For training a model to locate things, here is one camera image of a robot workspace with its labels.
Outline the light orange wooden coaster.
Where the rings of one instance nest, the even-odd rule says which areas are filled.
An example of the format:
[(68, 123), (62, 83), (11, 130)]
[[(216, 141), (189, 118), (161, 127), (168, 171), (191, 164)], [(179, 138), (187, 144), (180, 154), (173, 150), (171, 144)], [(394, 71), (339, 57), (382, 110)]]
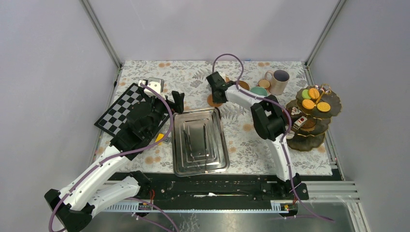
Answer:
[(207, 97), (207, 103), (208, 103), (208, 105), (211, 106), (211, 107), (220, 107), (220, 106), (222, 106), (222, 103), (214, 103), (214, 102), (213, 102), (213, 95), (212, 95), (212, 94), (210, 94), (210, 95)]

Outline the brown wooden saucer coaster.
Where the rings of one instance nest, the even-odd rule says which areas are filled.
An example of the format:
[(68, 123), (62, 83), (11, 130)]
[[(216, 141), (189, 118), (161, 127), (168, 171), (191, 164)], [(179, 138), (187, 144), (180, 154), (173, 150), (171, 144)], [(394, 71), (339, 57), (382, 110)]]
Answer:
[(239, 87), (241, 87), (241, 88), (243, 88), (247, 91), (250, 90), (250, 87), (249, 87), (248, 83), (246, 83), (245, 81), (242, 81), (242, 80), (240, 80), (239, 82), (236, 81), (236, 84), (238, 84)]

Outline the mint green cup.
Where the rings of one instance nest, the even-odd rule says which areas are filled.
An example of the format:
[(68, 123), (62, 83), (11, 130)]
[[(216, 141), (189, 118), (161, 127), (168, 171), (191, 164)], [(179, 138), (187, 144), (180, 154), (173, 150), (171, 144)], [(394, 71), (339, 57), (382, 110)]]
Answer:
[(264, 96), (264, 97), (268, 96), (267, 90), (263, 87), (258, 87), (258, 86), (253, 87), (250, 89), (250, 92), (256, 95)]

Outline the small red cup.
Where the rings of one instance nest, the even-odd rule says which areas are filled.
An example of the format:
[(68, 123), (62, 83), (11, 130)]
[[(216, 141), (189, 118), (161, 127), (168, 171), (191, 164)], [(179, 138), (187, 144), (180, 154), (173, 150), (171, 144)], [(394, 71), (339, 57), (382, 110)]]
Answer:
[(261, 80), (258, 81), (258, 86), (262, 87), (266, 90), (269, 90), (271, 84), (270, 84), (270, 81), (268, 81), (266, 79), (261, 79)]

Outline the chocolate cake slice pink topping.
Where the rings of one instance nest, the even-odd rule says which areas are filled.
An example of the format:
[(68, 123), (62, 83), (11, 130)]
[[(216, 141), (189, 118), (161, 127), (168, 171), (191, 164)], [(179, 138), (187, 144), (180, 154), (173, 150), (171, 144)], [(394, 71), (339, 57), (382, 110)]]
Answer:
[(291, 114), (291, 117), (298, 117), (298, 116), (302, 115), (303, 112), (300, 111), (300, 109), (297, 108), (297, 107), (292, 107), (290, 109), (290, 114)]

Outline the green macaron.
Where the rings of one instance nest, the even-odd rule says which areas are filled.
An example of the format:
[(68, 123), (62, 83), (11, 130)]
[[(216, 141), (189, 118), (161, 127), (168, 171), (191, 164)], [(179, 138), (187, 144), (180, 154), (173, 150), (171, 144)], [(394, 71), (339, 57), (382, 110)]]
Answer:
[(303, 99), (311, 99), (311, 97), (310, 97), (310, 95), (309, 95), (309, 90), (308, 89), (304, 89), (303, 91), (302, 91), (302, 97), (303, 97)]

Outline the chocolate cake slice with cherry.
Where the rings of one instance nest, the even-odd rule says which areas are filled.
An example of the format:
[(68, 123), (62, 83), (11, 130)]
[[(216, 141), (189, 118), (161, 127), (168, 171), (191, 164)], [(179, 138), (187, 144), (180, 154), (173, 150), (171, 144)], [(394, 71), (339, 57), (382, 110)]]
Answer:
[(299, 130), (307, 121), (307, 118), (305, 116), (302, 116), (298, 118), (294, 123), (292, 128), (295, 130)]

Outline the orange waffle cookie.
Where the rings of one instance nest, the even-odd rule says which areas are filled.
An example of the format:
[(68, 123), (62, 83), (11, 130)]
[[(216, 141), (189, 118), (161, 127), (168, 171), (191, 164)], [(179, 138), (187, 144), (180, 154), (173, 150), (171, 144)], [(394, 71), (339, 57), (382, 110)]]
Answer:
[(312, 110), (312, 109), (314, 109), (314, 107), (315, 107), (315, 102), (312, 101), (311, 99), (303, 99), (303, 101), (302, 101), (302, 106), (303, 106), (305, 109)]

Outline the yellow waffle cookie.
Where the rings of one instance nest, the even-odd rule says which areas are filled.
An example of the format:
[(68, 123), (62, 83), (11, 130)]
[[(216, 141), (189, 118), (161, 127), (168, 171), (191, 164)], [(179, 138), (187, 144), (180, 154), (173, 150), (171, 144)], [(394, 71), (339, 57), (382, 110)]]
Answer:
[(331, 110), (331, 106), (330, 106), (330, 104), (327, 103), (327, 102), (319, 102), (319, 103), (317, 104), (317, 109), (318, 109), (320, 112), (329, 112), (329, 111)]

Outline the white chocolate striped donut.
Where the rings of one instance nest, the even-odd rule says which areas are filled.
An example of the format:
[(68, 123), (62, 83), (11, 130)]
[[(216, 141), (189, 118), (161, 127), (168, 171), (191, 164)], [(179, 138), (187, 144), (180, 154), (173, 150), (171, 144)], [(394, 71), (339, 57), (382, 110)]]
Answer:
[(286, 134), (286, 139), (290, 140), (295, 136), (295, 132), (290, 130), (287, 134)]

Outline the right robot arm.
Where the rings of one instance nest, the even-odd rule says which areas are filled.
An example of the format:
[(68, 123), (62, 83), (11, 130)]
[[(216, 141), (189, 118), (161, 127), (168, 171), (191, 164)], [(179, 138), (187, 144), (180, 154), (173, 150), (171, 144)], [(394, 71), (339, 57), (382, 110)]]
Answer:
[(290, 125), (289, 113), (277, 102), (273, 95), (264, 97), (236, 85), (235, 82), (225, 82), (219, 72), (208, 77), (214, 103), (233, 102), (250, 110), (253, 125), (257, 134), (266, 141), (275, 164), (276, 176), (279, 179), (278, 195), (289, 199), (296, 193), (300, 183), (298, 174), (293, 170), (289, 155), (285, 121)]

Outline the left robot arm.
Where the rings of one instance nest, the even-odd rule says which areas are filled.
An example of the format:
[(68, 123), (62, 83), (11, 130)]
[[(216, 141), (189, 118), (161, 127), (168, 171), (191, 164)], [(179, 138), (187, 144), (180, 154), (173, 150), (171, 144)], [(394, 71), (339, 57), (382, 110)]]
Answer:
[(63, 225), (62, 231), (79, 232), (102, 210), (124, 199), (134, 196), (154, 198), (151, 181), (141, 171), (128, 174), (111, 187), (99, 188), (119, 168), (157, 145), (151, 141), (159, 132), (161, 123), (166, 121), (165, 116), (184, 110), (184, 94), (172, 91), (172, 96), (172, 101), (159, 94), (144, 96), (144, 101), (132, 106), (125, 124), (92, 165), (66, 187), (50, 189), (44, 195), (52, 210), (49, 231), (53, 230), (55, 218)]

